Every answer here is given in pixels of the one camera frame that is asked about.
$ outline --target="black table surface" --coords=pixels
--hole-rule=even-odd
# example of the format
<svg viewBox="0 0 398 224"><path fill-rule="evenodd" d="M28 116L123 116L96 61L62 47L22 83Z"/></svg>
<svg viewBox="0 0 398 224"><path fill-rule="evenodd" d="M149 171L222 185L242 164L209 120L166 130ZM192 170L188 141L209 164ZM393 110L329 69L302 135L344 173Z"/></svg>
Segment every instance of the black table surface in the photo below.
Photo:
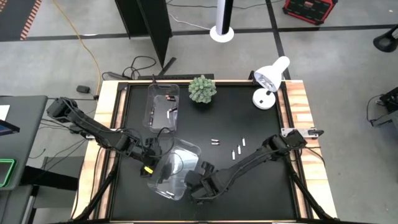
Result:
<svg viewBox="0 0 398 224"><path fill-rule="evenodd" d="M21 129L19 133L0 136L0 158L17 162L9 183L0 190L12 190L19 185L46 102L46 96L0 97L0 105L10 105L6 121Z"/></svg>
<svg viewBox="0 0 398 224"><path fill-rule="evenodd" d="M280 132L276 105L259 110L252 103L258 87L218 86L210 105L198 107L188 97L188 88L180 86L180 104L175 137L201 149L201 160L228 168L253 153L267 137ZM155 136L142 125L147 88L131 90L126 110L126 128L135 128L143 138ZM237 145L246 139L246 147L238 155ZM220 145L211 145L219 139ZM236 160L231 151L235 149ZM229 190L211 203L195 205L184 197L167 199L147 186L139 177L141 163L122 157L116 181L111 219L143 220L286 220L295 218L292 192L283 161L266 162L238 178Z"/></svg>

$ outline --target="transparent plastic box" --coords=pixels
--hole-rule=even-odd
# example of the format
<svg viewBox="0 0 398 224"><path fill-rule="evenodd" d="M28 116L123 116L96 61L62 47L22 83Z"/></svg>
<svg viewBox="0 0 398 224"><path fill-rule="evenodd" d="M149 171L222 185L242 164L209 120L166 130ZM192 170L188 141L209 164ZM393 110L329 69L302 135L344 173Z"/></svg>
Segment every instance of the transparent plastic box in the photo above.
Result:
<svg viewBox="0 0 398 224"><path fill-rule="evenodd" d="M151 84L148 86L148 98L143 125L153 133L162 128L177 130L178 100L180 87L175 84Z"/></svg>
<svg viewBox="0 0 398 224"><path fill-rule="evenodd" d="M174 138L172 150L159 161L148 187L161 196L172 200L180 200L187 186L185 176L188 171L195 170L201 150L187 141Z"/></svg>

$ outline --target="succulent plant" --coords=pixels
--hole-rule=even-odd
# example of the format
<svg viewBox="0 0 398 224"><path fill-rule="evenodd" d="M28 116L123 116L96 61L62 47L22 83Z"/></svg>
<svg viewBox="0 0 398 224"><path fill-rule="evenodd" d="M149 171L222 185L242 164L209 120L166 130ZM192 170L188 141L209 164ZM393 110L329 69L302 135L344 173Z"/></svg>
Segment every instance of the succulent plant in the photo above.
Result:
<svg viewBox="0 0 398 224"><path fill-rule="evenodd" d="M191 93L189 98L197 103L209 103L211 96L217 93L216 85L204 75L194 78L189 84L188 91Z"/></svg>

